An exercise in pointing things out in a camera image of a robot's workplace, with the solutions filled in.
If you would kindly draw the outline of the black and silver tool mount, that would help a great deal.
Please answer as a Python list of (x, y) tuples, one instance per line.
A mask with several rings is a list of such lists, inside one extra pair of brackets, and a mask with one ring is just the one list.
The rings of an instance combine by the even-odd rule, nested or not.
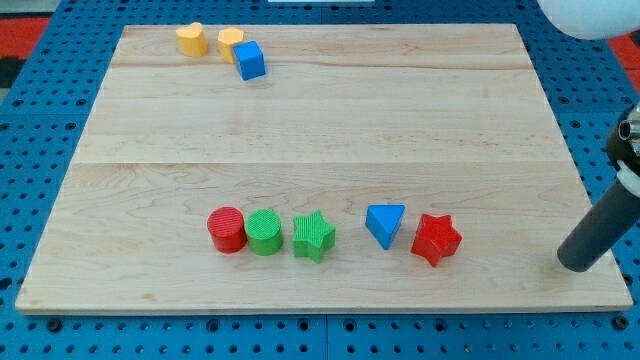
[(639, 104), (625, 110), (606, 139), (607, 154), (617, 179), (634, 196), (639, 195)]

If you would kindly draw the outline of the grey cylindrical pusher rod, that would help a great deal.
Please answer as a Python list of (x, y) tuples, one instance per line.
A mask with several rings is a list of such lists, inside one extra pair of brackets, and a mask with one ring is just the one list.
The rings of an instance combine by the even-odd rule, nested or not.
[(616, 179), (557, 249), (560, 263), (589, 270), (637, 221), (639, 196)]

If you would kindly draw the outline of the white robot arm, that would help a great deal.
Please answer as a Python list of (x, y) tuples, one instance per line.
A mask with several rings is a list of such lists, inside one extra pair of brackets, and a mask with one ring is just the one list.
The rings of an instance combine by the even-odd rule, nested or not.
[[(558, 30), (582, 40), (610, 39), (639, 30), (638, 0), (539, 0)], [(616, 178), (557, 249), (574, 272), (589, 270), (639, 221), (639, 106), (625, 110), (606, 138)]]

